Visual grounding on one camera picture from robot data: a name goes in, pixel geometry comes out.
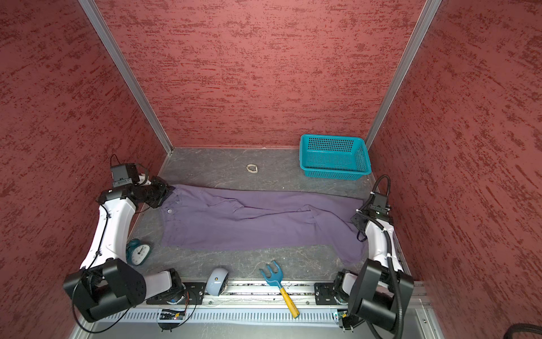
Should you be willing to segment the purple trousers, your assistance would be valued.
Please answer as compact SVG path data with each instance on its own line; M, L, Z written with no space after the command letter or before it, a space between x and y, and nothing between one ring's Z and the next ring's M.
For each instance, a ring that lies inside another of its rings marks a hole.
M351 223L363 202L308 192L266 192L177 185L160 212L162 244L206 251L331 246L356 264L368 243Z

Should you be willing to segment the teal plastic basket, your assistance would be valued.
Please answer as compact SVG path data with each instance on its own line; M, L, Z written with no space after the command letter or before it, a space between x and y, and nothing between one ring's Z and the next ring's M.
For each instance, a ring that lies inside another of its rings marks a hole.
M304 134L299 164L307 177L356 181L371 174L371 161L363 139Z

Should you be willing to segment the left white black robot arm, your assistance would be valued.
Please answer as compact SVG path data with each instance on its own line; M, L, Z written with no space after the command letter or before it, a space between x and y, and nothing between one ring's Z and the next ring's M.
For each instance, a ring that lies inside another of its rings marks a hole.
M89 253L80 269L63 283L73 311L87 322L94 323L154 297L174 304L185 298L186 288L174 269L142 275L126 257L128 229L138 205L159 208L173 191L173 186L153 177L144 185L126 184L100 194L100 216Z

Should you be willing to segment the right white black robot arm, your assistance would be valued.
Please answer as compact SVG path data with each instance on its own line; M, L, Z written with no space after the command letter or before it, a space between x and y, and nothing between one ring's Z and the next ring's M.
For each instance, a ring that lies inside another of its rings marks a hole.
M365 224L363 233L369 244L369 257L358 274L342 271L337 274L333 291L335 299L347 310L337 313L342 330L368 325L375 338L377 328L401 338L405 314L414 291L413 278L399 262L393 242L394 227L387 203L369 203L356 211L357 225Z

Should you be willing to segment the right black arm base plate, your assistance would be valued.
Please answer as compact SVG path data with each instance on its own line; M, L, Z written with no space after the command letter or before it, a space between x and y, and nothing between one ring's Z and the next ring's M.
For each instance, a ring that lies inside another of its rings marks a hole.
M348 305L349 295L338 283L317 282L314 292L317 305Z

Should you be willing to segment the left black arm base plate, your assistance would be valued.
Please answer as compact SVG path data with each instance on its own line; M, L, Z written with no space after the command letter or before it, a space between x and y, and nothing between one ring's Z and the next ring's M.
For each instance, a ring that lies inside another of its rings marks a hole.
M204 282L184 282L183 292L176 295L166 296L165 294L157 295L147 299L147 305L202 305L203 298L206 294L206 284Z

